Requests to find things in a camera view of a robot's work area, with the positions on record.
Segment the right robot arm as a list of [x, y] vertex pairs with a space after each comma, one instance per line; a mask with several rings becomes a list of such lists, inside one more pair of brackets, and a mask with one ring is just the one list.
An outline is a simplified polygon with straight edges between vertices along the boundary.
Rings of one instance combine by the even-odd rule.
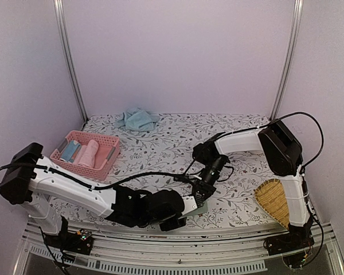
[[308, 189], [304, 180], [306, 164], [303, 163], [302, 145], [288, 127], [277, 119], [266, 125], [212, 136], [193, 148], [193, 159], [205, 167], [193, 184], [192, 194], [198, 204], [215, 192], [214, 184], [228, 162], [228, 154], [244, 151], [263, 152], [268, 167], [277, 176], [284, 191], [284, 208], [290, 233], [285, 245], [298, 249], [307, 241], [307, 232], [313, 223], [308, 206]]

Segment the green towel with panda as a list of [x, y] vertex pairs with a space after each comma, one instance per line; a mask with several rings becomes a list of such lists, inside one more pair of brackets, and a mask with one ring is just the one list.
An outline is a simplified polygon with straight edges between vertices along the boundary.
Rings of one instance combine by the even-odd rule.
[[208, 202], [205, 201], [204, 204], [201, 207], [199, 207], [199, 208], [197, 208], [197, 209], [187, 213], [187, 216], [200, 215], [200, 214], [204, 214], [204, 213], [207, 213], [207, 212], [208, 212]]

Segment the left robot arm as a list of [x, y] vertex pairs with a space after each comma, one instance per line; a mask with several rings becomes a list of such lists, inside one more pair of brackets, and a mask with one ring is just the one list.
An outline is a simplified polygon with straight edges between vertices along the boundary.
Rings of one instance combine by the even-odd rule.
[[49, 204], [48, 195], [127, 227], [156, 223], [162, 231], [170, 231], [186, 225], [186, 200], [178, 192], [151, 193], [119, 184], [101, 186], [57, 166], [42, 155], [42, 149], [42, 145], [31, 143], [0, 167], [5, 171], [0, 195], [12, 205], [25, 208], [60, 248], [70, 248], [74, 237], [62, 227], [65, 219]]

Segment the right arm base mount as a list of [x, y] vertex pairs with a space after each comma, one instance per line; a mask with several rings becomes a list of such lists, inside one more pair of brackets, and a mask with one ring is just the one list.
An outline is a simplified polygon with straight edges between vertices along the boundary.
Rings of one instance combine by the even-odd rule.
[[310, 248], [313, 244], [314, 239], [311, 234], [300, 230], [268, 237], [264, 240], [263, 247], [272, 256], [298, 249]]

